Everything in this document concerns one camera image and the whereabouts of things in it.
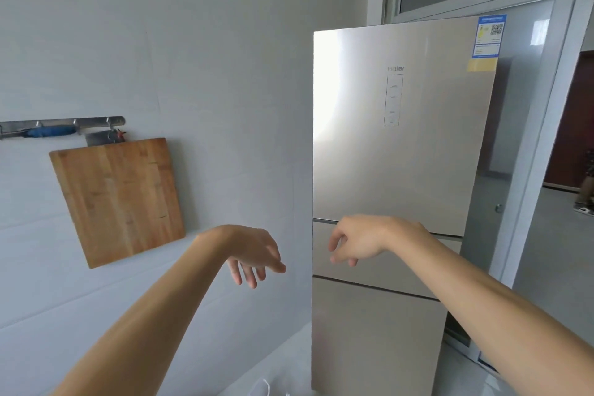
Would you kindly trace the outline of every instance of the yellow sticker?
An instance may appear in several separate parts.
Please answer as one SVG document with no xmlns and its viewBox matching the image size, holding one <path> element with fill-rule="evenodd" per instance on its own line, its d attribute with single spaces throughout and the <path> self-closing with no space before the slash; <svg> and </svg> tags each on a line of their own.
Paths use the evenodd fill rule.
<svg viewBox="0 0 594 396">
<path fill-rule="evenodd" d="M 497 68 L 497 58 L 471 58 L 468 60 L 468 72 L 494 72 Z"/>
</svg>

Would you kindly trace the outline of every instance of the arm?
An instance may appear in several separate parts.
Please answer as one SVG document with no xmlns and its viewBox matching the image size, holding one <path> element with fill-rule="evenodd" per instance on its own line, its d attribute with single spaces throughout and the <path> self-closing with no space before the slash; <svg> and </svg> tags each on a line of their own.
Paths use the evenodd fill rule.
<svg viewBox="0 0 594 396">
<path fill-rule="evenodd" d="M 241 262 L 253 288 L 256 267 L 285 272 L 278 248 L 262 229 L 220 226 L 201 233 L 188 250 L 70 370 L 54 396 L 154 395 L 186 329 L 220 267 L 228 261 L 241 284 Z"/>
<path fill-rule="evenodd" d="M 395 253 L 440 299 L 522 395 L 590 395 L 594 349 L 545 312 L 452 252 L 419 223 L 391 217 L 341 220 L 333 262 Z"/>
</svg>

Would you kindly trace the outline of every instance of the person's right arm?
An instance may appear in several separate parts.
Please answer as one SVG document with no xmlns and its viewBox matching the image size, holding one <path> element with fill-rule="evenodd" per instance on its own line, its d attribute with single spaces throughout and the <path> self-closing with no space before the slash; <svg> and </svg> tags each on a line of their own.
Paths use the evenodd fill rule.
<svg viewBox="0 0 594 396">
<path fill-rule="evenodd" d="M 383 251 L 395 253 L 519 394 L 594 394 L 590 345 L 445 247 L 421 224 L 392 217 L 345 217 L 334 229 L 329 249 L 333 262 L 348 260 L 351 266 Z"/>
</svg>

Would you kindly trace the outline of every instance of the upper refrigerator door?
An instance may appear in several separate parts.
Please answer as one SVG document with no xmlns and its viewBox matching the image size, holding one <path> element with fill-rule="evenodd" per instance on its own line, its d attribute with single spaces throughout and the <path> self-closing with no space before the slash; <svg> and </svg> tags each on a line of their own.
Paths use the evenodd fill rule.
<svg viewBox="0 0 594 396">
<path fill-rule="evenodd" d="M 314 218 L 463 235 L 495 77 L 494 60 L 472 59 L 478 22 L 314 34 Z"/>
</svg>

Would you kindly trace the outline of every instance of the refrigerator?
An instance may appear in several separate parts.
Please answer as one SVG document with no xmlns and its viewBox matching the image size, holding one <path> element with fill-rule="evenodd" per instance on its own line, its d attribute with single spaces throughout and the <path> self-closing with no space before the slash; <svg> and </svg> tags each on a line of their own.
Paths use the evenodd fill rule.
<svg viewBox="0 0 594 396">
<path fill-rule="evenodd" d="M 335 223 L 420 221 L 460 251 L 505 16 L 314 34 L 312 388 L 429 396 L 447 310 L 396 256 L 330 263 Z"/>
</svg>

